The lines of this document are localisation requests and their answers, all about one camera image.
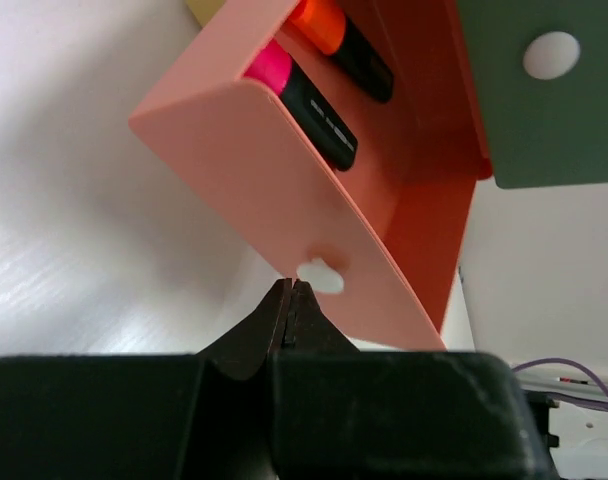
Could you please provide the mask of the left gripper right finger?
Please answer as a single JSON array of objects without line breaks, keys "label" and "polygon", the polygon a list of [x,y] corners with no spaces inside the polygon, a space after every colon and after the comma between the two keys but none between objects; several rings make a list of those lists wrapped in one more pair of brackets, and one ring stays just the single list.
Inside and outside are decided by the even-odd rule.
[{"label": "left gripper right finger", "polygon": [[508,365],[449,352],[415,294],[369,281],[336,300],[271,289],[271,457],[282,479],[554,479]]}]

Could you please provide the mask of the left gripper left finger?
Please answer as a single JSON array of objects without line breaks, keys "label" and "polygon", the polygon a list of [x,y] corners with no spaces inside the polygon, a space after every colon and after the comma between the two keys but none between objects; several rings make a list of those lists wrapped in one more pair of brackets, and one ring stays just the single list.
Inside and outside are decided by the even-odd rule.
[{"label": "left gripper left finger", "polygon": [[0,357],[0,479],[272,479],[265,365],[282,279],[196,354]]}]

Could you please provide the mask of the red drawer box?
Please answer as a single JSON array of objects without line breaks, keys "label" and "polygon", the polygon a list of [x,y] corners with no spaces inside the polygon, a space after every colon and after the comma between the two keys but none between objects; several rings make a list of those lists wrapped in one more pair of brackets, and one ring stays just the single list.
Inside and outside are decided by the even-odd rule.
[{"label": "red drawer box", "polygon": [[[271,266],[327,266],[320,294],[347,336],[443,346],[443,323],[475,185],[488,153],[456,4],[347,1],[394,74],[378,103],[287,23],[291,1],[228,1],[129,119],[134,134]],[[244,77],[277,40],[358,139],[332,169],[277,96]]]}]

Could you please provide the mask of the pink highlighter marker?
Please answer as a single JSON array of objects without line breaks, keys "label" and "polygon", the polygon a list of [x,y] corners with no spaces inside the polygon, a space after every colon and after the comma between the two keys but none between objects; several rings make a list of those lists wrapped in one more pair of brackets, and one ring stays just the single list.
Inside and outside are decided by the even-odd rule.
[{"label": "pink highlighter marker", "polygon": [[321,156],[339,171],[355,162],[358,141],[294,58],[271,39],[244,76],[268,87]]}]

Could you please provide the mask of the orange highlighter marker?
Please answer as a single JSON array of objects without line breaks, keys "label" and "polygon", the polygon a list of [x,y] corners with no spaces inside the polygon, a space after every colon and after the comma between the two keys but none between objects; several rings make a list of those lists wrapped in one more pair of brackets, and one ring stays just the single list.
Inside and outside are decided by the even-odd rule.
[{"label": "orange highlighter marker", "polygon": [[391,69],[337,1],[299,1],[287,20],[374,100],[391,100]]}]

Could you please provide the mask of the green top drawer box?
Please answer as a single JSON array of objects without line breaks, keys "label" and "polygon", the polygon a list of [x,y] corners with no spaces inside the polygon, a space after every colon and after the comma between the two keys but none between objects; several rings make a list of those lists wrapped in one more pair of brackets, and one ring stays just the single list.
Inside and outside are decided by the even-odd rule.
[{"label": "green top drawer box", "polygon": [[502,189],[608,183],[608,1],[460,1]]}]

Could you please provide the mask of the yellow bottom drawer box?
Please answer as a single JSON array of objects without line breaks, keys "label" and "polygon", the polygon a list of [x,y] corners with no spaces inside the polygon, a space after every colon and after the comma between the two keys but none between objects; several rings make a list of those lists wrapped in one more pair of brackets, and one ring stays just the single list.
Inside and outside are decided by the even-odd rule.
[{"label": "yellow bottom drawer box", "polygon": [[186,0],[188,9],[200,27],[206,26],[226,3],[226,0]]}]

